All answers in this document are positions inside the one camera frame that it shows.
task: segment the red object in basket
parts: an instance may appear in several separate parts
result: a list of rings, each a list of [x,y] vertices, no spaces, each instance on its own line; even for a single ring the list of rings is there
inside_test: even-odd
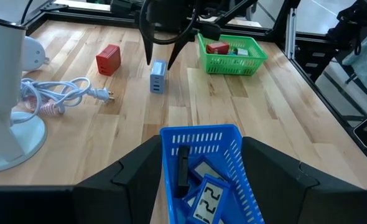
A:
[[[120,47],[109,44],[96,56],[98,71],[102,75],[111,76],[121,65]]]
[[[207,44],[206,52],[209,54],[228,54],[229,44],[226,42],[215,42]]]

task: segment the white power cord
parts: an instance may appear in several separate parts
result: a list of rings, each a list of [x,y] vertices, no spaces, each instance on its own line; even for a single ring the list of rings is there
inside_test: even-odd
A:
[[[87,82],[85,88],[80,89],[76,85],[77,82]],[[56,86],[63,85],[64,87],[60,93],[49,90]],[[102,100],[103,102],[108,102],[114,98],[110,97],[113,93],[109,92],[107,88],[103,89],[91,89],[91,82],[85,77],[75,78],[72,81],[61,81],[61,82],[37,82],[31,78],[23,78],[21,81],[21,100],[25,101],[29,98],[36,98],[35,110],[31,116],[22,119],[14,119],[12,122],[14,124],[19,124],[26,122],[40,113],[41,107],[49,102],[49,100],[54,101],[50,104],[52,108],[56,108],[60,114],[65,112],[66,106],[76,106],[79,105],[83,99],[83,95],[90,95],[96,99]],[[65,101],[76,100],[72,104],[66,104]]]

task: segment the digital display device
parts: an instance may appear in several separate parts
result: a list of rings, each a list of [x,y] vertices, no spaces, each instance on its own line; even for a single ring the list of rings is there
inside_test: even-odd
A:
[[[183,199],[183,206],[184,209],[187,212],[190,212],[190,209],[192,208],[193,203],[195,202],[196,196],[200,191],[200,186],[196,187],[195,189],[193,189],[192,191],[190,191]],[[222,221],[222,219],[220,219],[220,221],[218,222],[218,224],[225,224],[225,222]]]
[[[229,180],[229,177],[213,166],[205,156],[200,156],[195,162],[191,163],[189,169],[199,181],[202,181],[206,174],[225,182]]]
[[[192,204],[187,220],[193,224],[219,224],[230,184],[211,175],[205,174],[200,190],[192,200],[187,197],[188,204]]]

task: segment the metal frame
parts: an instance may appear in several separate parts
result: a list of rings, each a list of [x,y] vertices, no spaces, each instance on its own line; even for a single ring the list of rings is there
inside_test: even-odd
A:
[[[47,20],[137,29],[135,18],[132,14],[116,15],[106,11],[68,7],[65,5],[56,6],[53,2],[48,0],[44,5],[27,16],[28,20],[24,23],[27,27],[27,35],[31,35]],[[337,50],[346,50],[351,46],[349,43],[339,44],[331,41],[327,35],[296,32],[295,15],[299,3],[300,0],[285,0],[272,29],[226,24],[221,26],[221,33],[250,36],[259,41],[276,43],[286,53],[289,61],[342,125],[348,135],[367,156],[367,149],[353,134],[353,128],[348,124],[344,116],[330,104],[315,84],[316,79],[330,63]],[[159,27],[156,27],[156,30],[174,32],[174,30],[164,30]]]

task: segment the green plastic basket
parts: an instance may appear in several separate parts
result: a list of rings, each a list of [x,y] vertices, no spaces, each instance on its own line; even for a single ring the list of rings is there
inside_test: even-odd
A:
[[[254,75],[267,55],[251,37],[221,35],[219,41],[229,43],[229,53],[235,48],[247,49],[248,56],[208,54],[206,45],[217,42],[197,35],[200,48],[200,60],[205,72],[209,74]]]

